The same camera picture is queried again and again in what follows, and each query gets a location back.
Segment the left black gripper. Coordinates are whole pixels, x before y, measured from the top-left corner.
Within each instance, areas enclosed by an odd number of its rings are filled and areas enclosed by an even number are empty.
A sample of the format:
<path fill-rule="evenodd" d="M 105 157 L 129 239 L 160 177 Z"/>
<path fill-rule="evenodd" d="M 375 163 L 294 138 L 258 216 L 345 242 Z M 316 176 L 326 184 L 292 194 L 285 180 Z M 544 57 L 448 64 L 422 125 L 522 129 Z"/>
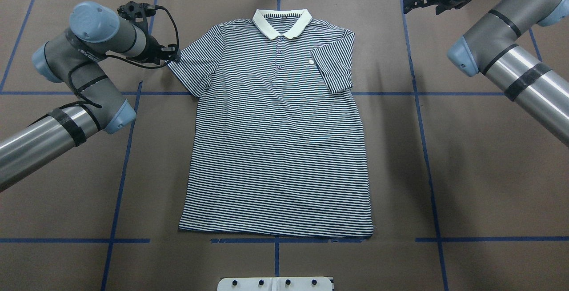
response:
<path fill-rule="evenodd" d="M 155 38 L 148 38 L 144 49 L 144 64 L 162 64 L 171 61 L 180 62 L 180 50 L 175 44 L 161 45 Z"/>

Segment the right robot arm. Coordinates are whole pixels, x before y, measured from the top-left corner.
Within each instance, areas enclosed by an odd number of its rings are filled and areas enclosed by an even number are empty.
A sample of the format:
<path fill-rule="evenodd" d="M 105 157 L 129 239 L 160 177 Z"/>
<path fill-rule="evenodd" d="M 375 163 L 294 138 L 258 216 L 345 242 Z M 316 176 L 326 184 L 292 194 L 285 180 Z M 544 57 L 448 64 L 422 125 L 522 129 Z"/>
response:
<path fill-rule="evenodd" d="M 402 0 L 403 12 L 435 6 L 436 14 L 460 9 L 472 0 Z M 563 144 L 568 144 L 568 82 L 517 44 L 535 24 L 546 27 L 568 16 L 568 0 L 500 0 L 447 52 L 467 76 L 483 74 L 510 101 Z"/>

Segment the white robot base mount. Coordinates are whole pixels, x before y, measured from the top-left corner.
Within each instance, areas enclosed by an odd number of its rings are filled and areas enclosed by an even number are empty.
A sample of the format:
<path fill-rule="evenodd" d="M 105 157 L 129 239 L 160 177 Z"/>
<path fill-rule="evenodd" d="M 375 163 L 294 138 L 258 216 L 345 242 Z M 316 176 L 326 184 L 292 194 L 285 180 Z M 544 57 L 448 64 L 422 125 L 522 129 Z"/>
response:
<path fill-rule="evenodd" d="M 333 278 L 323 276 L 297 277 L 234 277 L 220 279 L 218 291 L 333 291 Z"/>

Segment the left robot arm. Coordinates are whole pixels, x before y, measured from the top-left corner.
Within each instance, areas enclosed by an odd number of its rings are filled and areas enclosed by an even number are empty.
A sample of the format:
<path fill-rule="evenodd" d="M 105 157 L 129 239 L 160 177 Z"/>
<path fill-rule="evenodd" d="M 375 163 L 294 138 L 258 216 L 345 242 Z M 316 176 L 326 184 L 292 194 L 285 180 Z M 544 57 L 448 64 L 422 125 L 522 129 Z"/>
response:
<path fill-rule="evenodd" d="M 76 101 L 56 107 L 1 142 L 1 190 L 100 131 L 114 134 L 136 119 L 136 111 L 100 66 L 108 58 L 156 70 L 180 58 L 179 42 L 162 45 L 148 19 L 167 8 L 130 1 L 117 10 L 97 2 L 77 4 L 69 26 L 31 57 L 48 81 L 63 83 Z"/>

